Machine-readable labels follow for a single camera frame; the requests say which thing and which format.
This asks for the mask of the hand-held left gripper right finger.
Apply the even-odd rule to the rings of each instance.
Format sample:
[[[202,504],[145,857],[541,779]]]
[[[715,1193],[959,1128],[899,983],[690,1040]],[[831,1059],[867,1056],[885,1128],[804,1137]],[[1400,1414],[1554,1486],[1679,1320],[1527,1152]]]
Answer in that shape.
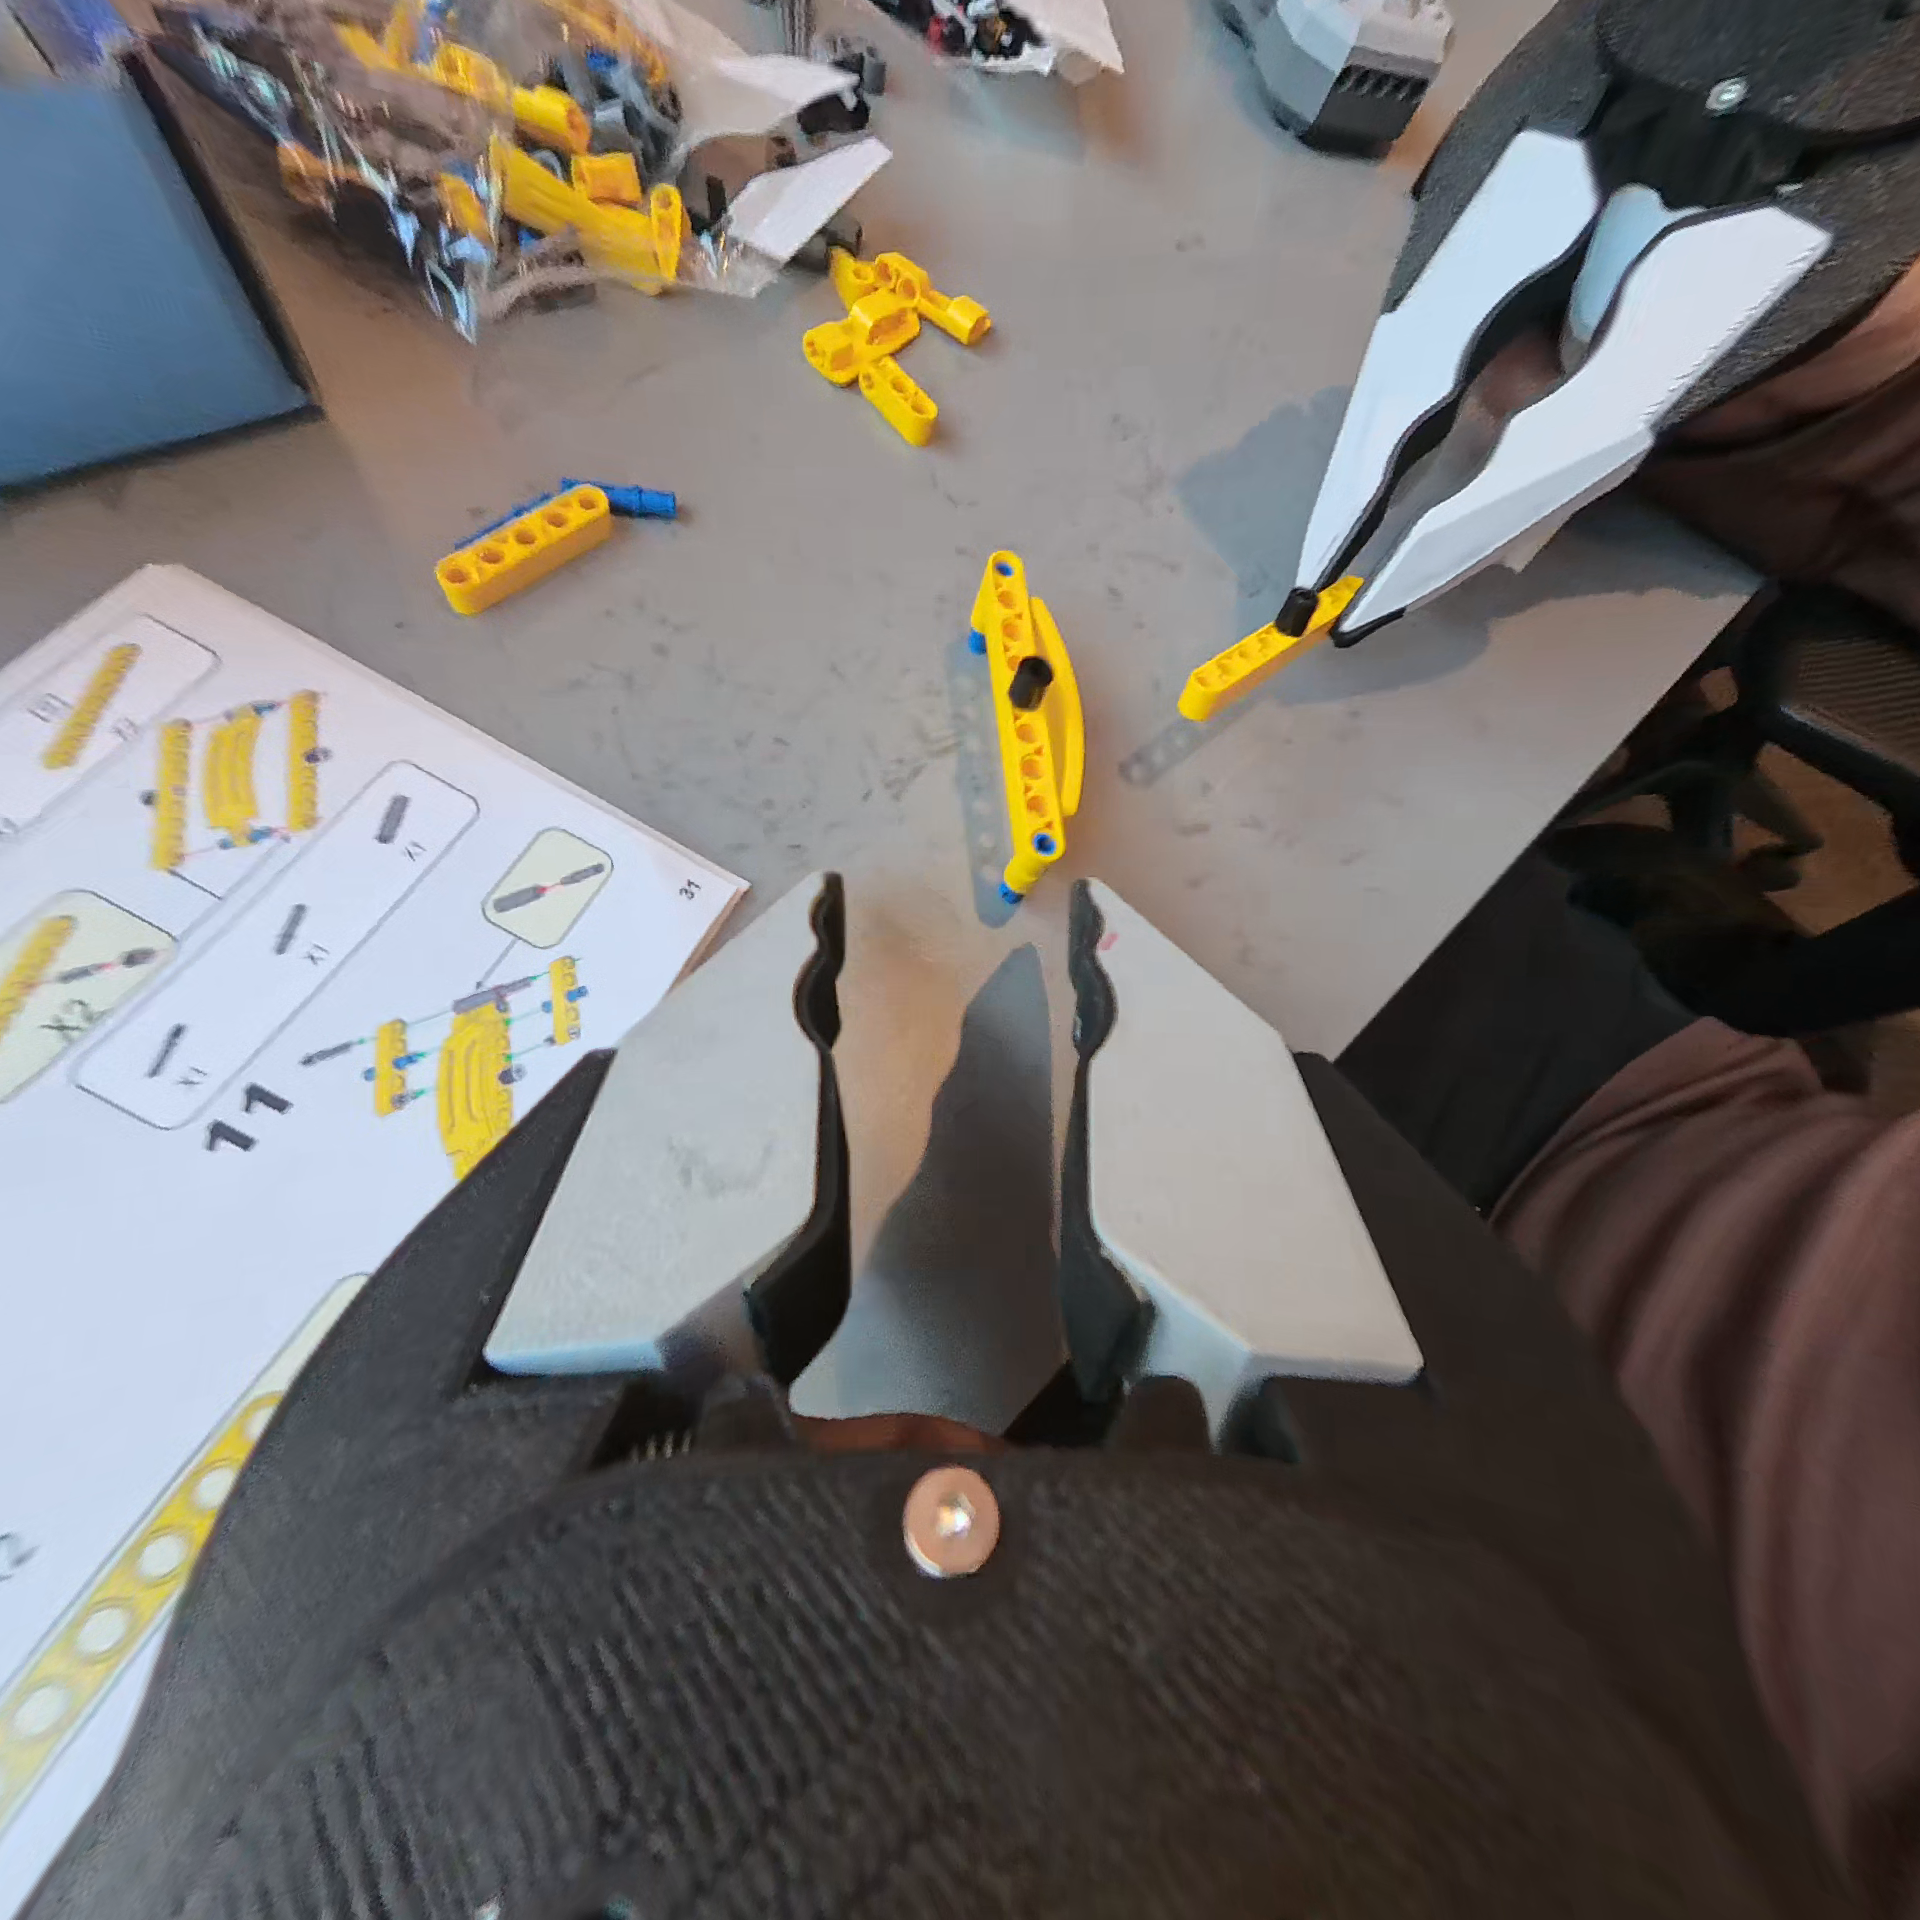
[[[1072,886],[1067,968],[1080,1391],[1167,1376],[1239,1418],[1272,1378],[1412,1385],[1425,1352],[1283,1032],[1103,880]]]

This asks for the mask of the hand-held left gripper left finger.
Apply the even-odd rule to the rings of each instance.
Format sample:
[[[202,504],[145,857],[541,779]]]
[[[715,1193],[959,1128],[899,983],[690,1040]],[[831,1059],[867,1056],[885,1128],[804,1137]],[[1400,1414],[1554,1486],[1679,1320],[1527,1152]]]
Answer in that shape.
[[[807,875],[610,1056],[488,1337],[504,1376],[794,1385],[851,1298],[840,873]]]

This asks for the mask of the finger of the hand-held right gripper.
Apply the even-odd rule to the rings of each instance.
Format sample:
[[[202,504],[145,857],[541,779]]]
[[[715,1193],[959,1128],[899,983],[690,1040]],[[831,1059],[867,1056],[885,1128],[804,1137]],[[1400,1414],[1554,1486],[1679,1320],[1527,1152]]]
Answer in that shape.
[[[1383,618],[1356,606],[1376,573],[1351,575],[1345,563],[1420,458],[1423,432],[1449,432],[1475,351],[1499,344],[1509,305],[1580,257],[1599,214],[1594,153],[1580,135],[1524,128],[1506,142],[1375,326],[1313,502],[1290,622]]]
[[[1705,213],[1668,224],[1624,269],[1589,353],[1548,393],[1521,406],[1480,465],[1375,559],[1359,613],[1338,622],[1339,643],[1463,583],[1626,479],[1685,393],[1813,274],[1833,238],[1778,206]]]

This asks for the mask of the long yellow nine-hole beam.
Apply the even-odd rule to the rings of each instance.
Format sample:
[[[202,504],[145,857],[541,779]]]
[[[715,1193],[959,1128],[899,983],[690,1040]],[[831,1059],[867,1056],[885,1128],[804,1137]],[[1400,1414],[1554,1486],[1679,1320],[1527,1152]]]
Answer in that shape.
[[[1321,641],[1363,586],[1363,575],[1335,578],[1331,586],[1297,586],[1281,609],[1232,647],[1201,663],[1176,703],[1181,720],[1202,726],[1241,696],[1272,681],[1292,657]]]

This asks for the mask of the yellow beam black pin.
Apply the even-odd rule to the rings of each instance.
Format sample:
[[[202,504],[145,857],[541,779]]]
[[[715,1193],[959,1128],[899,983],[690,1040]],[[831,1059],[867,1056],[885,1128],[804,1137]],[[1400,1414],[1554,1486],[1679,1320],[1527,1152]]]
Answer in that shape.
[[[1021,862],[1026,833],[1034,825],[1024,806],[1024,775],[1042,775],[1042,753],[1048,747],[1044,731],[1021,720],[1010,703],[1010,679],[1017,663],[1026,653],[1034,638],[1028,599],[1034,586],[1026,575],[1021,558],[1010,549],[989,553],[976,599],[968,623],[968,649],[983,663],[987,673],[987,691],[993,703],[994,745],[999,755],[999,785],[1007,813],[1007,833],[1010,854],[1002,869],[999,897],[1009,904],[1024,899],[1041,877],[1066,854],[1049,862],[1044,870],[1028,880],[1028,869]]]

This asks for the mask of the yellow curved panel blue pins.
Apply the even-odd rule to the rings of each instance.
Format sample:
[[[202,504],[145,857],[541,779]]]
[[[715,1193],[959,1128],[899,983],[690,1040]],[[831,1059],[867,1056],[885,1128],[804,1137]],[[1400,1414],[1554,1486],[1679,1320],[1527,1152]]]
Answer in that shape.
[[[1066,851],[1066,825],[1077,816],[1085,791],[1088,733],[1085,710],[1072,657],[1055,613],[1041,597],[1028,599],[1031,641],[1010,679],[1010,703],[1031,729],[1044,731],[1042,775],[1024,775],[1024,806],[1031,830],[1021,862],[1028,880]]]

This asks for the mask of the grey electronic control box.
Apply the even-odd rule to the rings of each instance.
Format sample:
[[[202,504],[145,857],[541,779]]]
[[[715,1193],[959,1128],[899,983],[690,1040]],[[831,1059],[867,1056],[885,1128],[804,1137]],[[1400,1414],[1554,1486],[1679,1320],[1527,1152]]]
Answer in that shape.
[[[1320,153],[1383,157],[1442,70],[1447,1],[1219,1],[1263,97]]]

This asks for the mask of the black mesh chair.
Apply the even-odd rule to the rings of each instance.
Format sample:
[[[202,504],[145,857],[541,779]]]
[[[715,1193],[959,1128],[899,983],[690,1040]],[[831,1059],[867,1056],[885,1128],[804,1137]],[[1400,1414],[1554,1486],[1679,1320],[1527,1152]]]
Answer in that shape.
[[[1877,808],[1919,875],[1919,638],[1865,599],[1769,589],[1556,816],[1544,847],[1692,1009],[1803,1040],[1913,1015],[1919,893],[1821,933],[1780,910],[1824,847],[1763,762]]]

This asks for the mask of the open white instruction manual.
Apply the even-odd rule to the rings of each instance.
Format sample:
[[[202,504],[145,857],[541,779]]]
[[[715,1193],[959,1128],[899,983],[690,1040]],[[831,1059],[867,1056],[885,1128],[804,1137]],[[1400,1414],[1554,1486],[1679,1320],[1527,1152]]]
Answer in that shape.
[[[746,881],[186,567],[4,670],[4,1913],[298,1367]]]

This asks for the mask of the yellow angled beam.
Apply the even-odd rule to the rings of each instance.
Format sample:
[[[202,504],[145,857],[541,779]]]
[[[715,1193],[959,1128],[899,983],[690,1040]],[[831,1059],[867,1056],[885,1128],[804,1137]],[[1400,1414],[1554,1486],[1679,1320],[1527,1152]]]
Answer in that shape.
[[[962,346],[980,344],[993,331],[993,313],[985,303],[970,294],[941,291],[928,272],[901,251],[858,256],[833,246],[831,278],[849,313],[874,299],[899,299]]]

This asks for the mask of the plastic bag of black parts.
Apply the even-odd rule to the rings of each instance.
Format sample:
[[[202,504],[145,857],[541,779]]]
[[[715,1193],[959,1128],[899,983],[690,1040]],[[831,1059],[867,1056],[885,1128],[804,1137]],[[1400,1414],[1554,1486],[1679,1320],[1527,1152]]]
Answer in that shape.
[[[999,78],[1120,78],[1106,1],[869,1],[935,57]]]

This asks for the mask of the short yellow three-hole beam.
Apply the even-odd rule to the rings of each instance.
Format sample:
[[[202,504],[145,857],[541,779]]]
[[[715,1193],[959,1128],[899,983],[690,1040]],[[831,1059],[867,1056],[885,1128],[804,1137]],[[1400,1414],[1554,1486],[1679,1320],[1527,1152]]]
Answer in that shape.
[[[933,443],[940,425],[937,402],[903,371],[892,353],[864,366],[855,385],[871,408],[913,448]]]

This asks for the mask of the short yellow beam blue pin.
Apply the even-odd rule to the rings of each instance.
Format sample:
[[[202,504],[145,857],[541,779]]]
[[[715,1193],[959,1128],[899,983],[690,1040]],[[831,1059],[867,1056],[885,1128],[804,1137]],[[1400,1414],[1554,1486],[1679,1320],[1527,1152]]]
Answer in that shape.
[[[541,584],[603,545],[621,521],[674,521],[674,490],[567,477],[489,521],[436,562],[448,608],[477,616]]]

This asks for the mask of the plastic bag of yellow parts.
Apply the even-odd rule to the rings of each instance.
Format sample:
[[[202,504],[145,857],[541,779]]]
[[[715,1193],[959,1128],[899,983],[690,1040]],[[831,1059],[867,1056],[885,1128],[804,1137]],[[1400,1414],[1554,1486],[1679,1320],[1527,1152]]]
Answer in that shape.
[[[693,3],[148,3],[148,47],[247,130],[307,229],[473,343],[524,305],[756,297],[844,246],[888,166],[876,62],[755,51]]]

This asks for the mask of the blue kit box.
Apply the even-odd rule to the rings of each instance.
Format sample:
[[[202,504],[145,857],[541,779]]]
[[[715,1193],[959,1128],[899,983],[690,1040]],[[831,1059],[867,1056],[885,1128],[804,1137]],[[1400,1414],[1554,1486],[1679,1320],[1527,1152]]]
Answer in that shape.
[[[4,495],[321,414],[305,349],[153,58],[4,81]]]

